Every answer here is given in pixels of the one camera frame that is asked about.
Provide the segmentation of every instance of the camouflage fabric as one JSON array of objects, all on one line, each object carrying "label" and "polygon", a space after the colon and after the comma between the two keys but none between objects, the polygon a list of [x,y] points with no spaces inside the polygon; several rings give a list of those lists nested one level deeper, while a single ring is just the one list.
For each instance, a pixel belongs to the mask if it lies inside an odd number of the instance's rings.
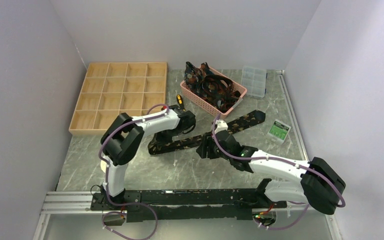
[{"label": "camouflage fabric", "polygon": [[[254,110],[245,114],[229,123],[227,123],[227,131],[235,134],[252,126],[263,123],[266,120],[266,114],[259,110]],[[175,150],[190,149],[198,147],[201,144],[204,134],[188,137],[182,140],[176,140],[169,143],[157,142],[154,138],[148,144],[148,152],[150,155],[164,154],[174,152]]]},{"label": "camouflage fabric", "polygon": [[189,90],[222,113],[227,112],[239,99],[241,93],[225,76],[214,74],[206,62],[200,68],[186,62],[184,82]]}]

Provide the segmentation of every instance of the yellow and black tool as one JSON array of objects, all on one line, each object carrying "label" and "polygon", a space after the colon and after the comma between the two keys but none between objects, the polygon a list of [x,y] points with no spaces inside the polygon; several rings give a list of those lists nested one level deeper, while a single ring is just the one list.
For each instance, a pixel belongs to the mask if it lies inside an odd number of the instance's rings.
[{"label": "yellow and black tool", "polygon": [[180,94],[178,94],[178,95],[176,96],[176,100],[177,100],[177,104],[179,105],[179,107],[180,107],[183,111],[185,111],[185,105],[183,104],[183,98],[182,98],[182,96],[180,96]]}]

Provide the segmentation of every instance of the pink basket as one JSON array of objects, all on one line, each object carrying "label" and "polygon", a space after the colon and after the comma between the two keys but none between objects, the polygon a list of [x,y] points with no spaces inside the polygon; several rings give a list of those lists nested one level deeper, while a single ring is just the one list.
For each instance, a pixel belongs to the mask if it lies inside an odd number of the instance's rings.
[{"label": "pink basket", "polygon": [[[210,69],[214,74],[221,75],[221,76],[227,78],[227,76],[216,71],[214,68],[210,67]],[[242,102],[244,95],[247,93],[247,89],[245,87],[243,87],[242,85],[240,85],[239,83],[237,83],[233,80],[232,80],[232,82],[234,84],[234,89],[240,92],[240,97],[237,100],[237,102],[229,110],[227,110],[227,112],[225,112],[225,113],[219,111],[217,108],[215,108],[214,106],[212,106],[211,104],[209,104],[208,102],[206,102],[205,100],[203,100],[202,98],[197,96],[195,93],[191,92],[191,90],[189,90],[189,88],[186,86],[185,81],[182,81],[180,83],[180,87],[181,87],[181,92],[185,97],[190,99],[196,105],[200,106],[207,113],[213,115],[214,117],[217,116],[217,114],[221,114],[220,118],[225,119],[225,117],[227,117],[227,115],[229,115],[231,113],[231,111],[233,111],[233,109],[236,108],[236,106],[238,106],[238,104],[240,102]]]}]

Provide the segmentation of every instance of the transparent plastic container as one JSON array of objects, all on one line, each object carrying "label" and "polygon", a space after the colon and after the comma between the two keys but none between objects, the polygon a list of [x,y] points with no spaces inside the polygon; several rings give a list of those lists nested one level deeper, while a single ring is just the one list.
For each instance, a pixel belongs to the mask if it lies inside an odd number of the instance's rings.
[{"label": "transparent plastic container", "polygon": [[264,97],[266,94],[267,71],[251,66],[242,69],[241,85],[247,89],[246,94],[256,97]]}]

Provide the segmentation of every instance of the camouflage strap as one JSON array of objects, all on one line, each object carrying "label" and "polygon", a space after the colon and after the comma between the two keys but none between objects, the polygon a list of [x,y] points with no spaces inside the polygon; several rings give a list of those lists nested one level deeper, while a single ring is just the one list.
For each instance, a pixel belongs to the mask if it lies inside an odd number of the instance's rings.
[{"label": "camouflage strap", "polygon": [[[255,125],[261,124],[266,120],[266,114],[259,110],[254,110],[248,114],[245,114],[235,120],[229,122],[228,132],[235,134]],[[182,140],[176,140],[169,143],[161,143],[155,140],[155,137],[148,144],[148,151],[150,155],[164,154],[174,152],[176,150],[190,149],[198,147],[201,144],[203,135],[200,134],[193,137],[188,137]]]}]

